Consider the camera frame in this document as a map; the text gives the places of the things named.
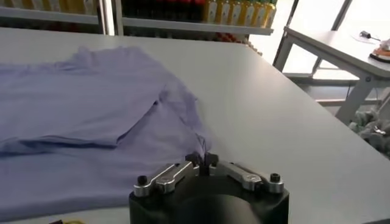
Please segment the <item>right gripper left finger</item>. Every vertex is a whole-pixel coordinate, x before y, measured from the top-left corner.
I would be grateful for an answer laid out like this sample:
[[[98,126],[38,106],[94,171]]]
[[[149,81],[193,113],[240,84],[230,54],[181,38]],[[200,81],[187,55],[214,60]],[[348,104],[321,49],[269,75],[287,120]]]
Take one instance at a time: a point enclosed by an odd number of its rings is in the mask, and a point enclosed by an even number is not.
[[[152,175],[140,175],[133,186],[133,194],[136,197],[148,197],[155,191],[161,194],[174,192],[180,181],[199,175],[201,164],[200,154],[192,153],[186,155],[182,163],[166,164]]]

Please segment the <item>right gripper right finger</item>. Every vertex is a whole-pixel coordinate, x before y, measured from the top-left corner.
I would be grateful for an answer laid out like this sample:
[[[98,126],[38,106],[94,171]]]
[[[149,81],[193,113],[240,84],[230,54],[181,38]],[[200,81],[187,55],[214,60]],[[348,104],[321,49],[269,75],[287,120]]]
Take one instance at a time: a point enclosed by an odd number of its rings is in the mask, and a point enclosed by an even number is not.
[[[270,194],[281,194],[284,191],[284,182],[277,173],[264,174],[255,172],[239,163],[220,160],[218,155],[207,153],[204,164],[211,176],[227,176],[237,181],[247,191],[255,192],[258,189]]]

